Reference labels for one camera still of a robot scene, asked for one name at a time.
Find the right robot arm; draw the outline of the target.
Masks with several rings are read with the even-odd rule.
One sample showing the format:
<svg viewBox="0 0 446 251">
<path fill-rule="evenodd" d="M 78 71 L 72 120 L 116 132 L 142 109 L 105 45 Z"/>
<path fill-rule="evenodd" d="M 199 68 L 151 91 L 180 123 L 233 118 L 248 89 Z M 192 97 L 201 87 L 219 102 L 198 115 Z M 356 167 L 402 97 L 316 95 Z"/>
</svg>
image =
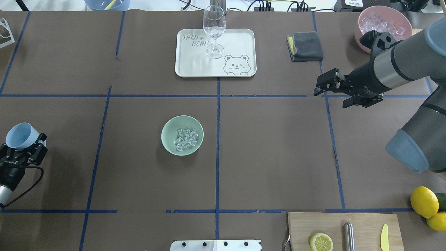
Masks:
<svg viewBox="0 0 446 251">
<path fill-rule="evenodd" d="M 424 98 L 385 149 L 414 173 L 445 176 L 445 18 L 401 41 L 371 30 L 359 43 L 369 49 L 368 62 L 347 75 L 337 68 L 322 73 L 314 95 L 344 94 L 344 108 L 373 106 L 388 93 Z"/>
</svg>

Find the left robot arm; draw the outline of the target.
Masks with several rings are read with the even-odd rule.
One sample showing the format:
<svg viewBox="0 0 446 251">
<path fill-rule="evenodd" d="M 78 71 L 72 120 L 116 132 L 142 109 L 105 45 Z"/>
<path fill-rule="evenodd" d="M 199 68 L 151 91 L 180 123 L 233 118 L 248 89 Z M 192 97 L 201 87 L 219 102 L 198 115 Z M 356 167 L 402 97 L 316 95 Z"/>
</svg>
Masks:
<svg viewBox="0 0 446 251">
<path fill-rule="evenodd" d="M 43 143 L 47 136 L 40 133 L 34 143 L 23 150 L 16 150 L 1 145 L 0 149 L 0 205 L 1 210 L 21 198 L 24 194 L 35 187 L 42 179 L 44 170 L 40 167 L 48 149 Z M 40 170 L 38 180 L 25 192 L 8 203 L 8 200 L 16 190 L 18 184 L 25 175 L 25 170 L 32 168 Z"/>
</svg>

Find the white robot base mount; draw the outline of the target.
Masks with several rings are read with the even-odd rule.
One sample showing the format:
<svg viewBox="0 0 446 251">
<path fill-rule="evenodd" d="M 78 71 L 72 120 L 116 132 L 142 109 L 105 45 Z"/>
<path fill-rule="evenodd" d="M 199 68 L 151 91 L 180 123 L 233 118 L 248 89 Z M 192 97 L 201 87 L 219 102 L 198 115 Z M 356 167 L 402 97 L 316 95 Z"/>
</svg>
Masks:
<svg viewBox="0 0 446 251">
<path fill-rule="evenodd" d="M 261 251 L 261 240 L 177 240 L 170 246 L 171 251 Z"/>
</svg>

